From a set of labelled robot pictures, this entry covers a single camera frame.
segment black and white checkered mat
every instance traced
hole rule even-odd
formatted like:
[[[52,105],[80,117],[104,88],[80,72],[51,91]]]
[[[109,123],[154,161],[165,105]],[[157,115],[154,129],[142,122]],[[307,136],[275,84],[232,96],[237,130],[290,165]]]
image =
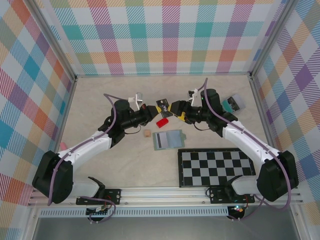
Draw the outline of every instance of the black and white checkered mat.
[[[239,148],[179,149],[178,166],[180,187],[220,186],[235,176],[256,175]]]

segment beige table surface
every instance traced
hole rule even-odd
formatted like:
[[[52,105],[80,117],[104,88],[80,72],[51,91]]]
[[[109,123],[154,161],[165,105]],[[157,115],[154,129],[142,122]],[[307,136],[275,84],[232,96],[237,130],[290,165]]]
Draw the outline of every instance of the beige table surface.
[[[238,93],[246,108],[236,116],[257,137],[266,141],[255,100],[245,75],[207,76],[208,88],[216,89],[223,100]],[[62,142],[72,147],[88,138],[100,127],[111,113],[111,105],[104,97],[108,93],[120,98],[134,97],[143,93],[143,102],[156,105],[167,99],[169,103],[187,100],[188,91],[199,88],[206,76],[125,76],[79,78],[62,136]],[[126,135],[115,147],[101,152],[83,164],[75,173],[76,179],[94,177],[107,187],[174,187],[179,186],[177,149],[154,150],[152,137],[144,137],[143,130],[152,133],[181,129],[186,134],[186,148],[232,148],[231,142],[216,133],[198,131],[174,116],[169,123],[158,128],[159,114],[137,134]],[[208,127],[205,123],[199,128]],[[137,128],[128,129],[135,132]]]

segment pink object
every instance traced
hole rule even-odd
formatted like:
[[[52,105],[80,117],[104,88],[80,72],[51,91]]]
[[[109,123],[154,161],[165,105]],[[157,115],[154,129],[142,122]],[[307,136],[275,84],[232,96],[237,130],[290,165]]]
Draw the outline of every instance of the pink object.
[[[61,142],[61,143],[60,143],[60,148],[61,148],[62,151],[68,149],[67,145],[66,145],[64,142]]]

